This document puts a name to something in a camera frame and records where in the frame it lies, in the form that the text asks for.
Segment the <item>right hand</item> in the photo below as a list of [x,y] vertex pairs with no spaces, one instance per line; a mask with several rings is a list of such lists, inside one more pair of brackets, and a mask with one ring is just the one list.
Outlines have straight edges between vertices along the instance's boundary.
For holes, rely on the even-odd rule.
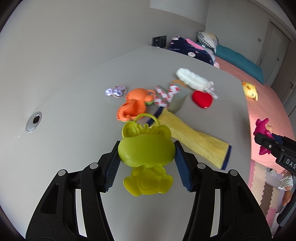
[[[283,177],[285,174],[291,174],[291,173],[288,172],[288,171],[282,171],[282,177]],[[292,197],[292,192],[291,192],[291,190],[289,190],[289,191],[285,191],[284,196],[283,196],[283,198],[282,198],[282,205],[283,205],[283,206],[287,205],[288,202],[290,202],[291,197]]]

